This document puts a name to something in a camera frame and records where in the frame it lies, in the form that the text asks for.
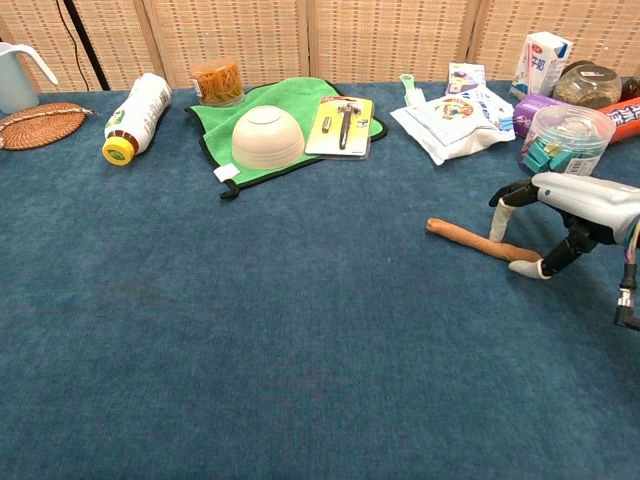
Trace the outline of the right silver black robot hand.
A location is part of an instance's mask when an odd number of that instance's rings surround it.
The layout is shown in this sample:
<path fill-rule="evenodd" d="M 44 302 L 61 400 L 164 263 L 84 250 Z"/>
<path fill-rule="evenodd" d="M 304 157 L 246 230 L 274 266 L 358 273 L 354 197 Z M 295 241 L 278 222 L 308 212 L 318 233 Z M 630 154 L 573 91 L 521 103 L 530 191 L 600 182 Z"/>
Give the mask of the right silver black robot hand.
<path fill-rule="evenodd" d="M 502 241 L 518 207 L 541 202 L 561 215 L 567 237 L 537 261 L 517 260 L 509 269 L 534 279 L 549 279 L 598 244 L 625 247 L 625 261 L 635 270 L 639 245 L 639 189 L 567 173 L 543 172 L 502 187 L 490 199 L 495 209 L 489 240 Z"/>

